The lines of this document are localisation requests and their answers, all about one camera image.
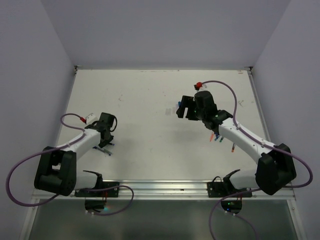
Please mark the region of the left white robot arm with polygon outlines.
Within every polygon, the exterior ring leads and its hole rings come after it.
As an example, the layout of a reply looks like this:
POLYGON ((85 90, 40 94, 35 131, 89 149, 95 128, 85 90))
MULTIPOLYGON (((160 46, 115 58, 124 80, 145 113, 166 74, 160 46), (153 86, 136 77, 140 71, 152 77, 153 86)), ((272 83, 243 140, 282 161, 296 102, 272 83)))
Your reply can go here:
POLYGON ((111 155, 105 149, 113 145, 112 133, 118 125, 116 116, 101 113, 99 119, 81 119, 86 127, 82 134, 64 145, 43 149, 34 178, 34 188, 56 195, 69 196, 73 191, 89 192, 92 196, 103 193, 103 177, 90 170, 77 170, 77 162, 90 150, 98 150, 111 155))

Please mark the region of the red capped pen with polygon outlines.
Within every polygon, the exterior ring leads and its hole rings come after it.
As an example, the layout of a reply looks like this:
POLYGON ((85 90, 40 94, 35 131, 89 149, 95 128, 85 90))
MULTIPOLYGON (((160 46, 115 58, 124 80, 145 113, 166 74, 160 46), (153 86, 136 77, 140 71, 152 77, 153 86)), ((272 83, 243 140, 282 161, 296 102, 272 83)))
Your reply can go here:
POLYGON ((232 153, 234 153, 234 151, 235 151, 235 147, 236 147, 236 144, 235 144, 235 143, 233 143, 233 144, 232 144, 232 148, 231 148, 231 152, 232 152, 232 153))

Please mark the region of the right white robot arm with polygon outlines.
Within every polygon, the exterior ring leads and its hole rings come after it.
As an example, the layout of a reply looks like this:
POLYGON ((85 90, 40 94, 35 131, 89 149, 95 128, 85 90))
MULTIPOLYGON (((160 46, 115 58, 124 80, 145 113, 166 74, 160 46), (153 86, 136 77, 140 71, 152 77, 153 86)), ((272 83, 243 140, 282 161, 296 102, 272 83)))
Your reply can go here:
POLYGON ((236 169, 214 183, 214 190, 223 190, 227 196, 235 196, 247 188, 259 188, 268 195, 275 194, 297 176, 291 150, 284 143, 268 149, 264 143, 256 143, 245 136, 234 124, 234 116, 219 110, 209 91, 199 91, 194 96, 182 96, 176 111, 178 118, 202 121, 204 126, 220 137, 232 141, 256 163, 255 170, 236 169))

